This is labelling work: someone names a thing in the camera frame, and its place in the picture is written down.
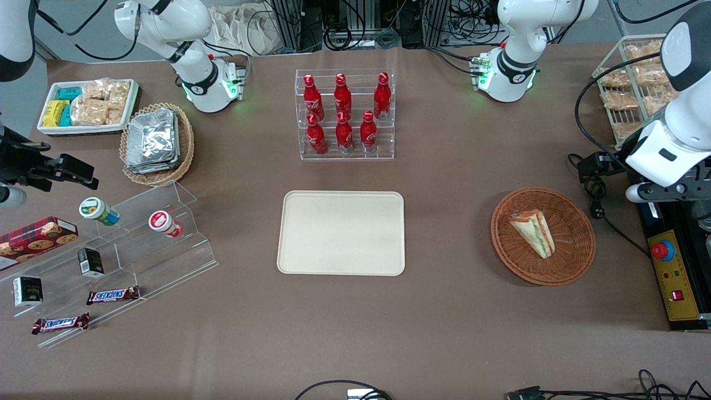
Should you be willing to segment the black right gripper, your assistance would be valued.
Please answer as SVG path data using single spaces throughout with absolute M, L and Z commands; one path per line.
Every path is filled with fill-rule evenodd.
M 50 158 L 42 153 L 51 149 L 45 142 L 32 142 L 8 127 L 2 127 L 1 140 L 2 184 L 34 187 L 41 192 L 50 192 L 52 182 L 71 182 L 94 191 L 99 187 L 94 167 L 69 154 L 53 160 L 51 174 L 43 172 Z M 35 168 L 42 172 L 39 177 L 33 175 Z

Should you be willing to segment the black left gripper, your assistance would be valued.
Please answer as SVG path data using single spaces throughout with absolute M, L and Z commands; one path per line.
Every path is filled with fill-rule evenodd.
M 611 155 L 606 152 L 594 152 L 577 162 L 579 168 L 579 183 L 587 184 L 589 181 L 596 181 L 607 175 L 625 174 L 627 177 L 637 177 L 634 170 L 627 161 L 632 154 L 632 150 L 637 146 L 637 139 L 626 139 L 619 150 L 611 149 Z

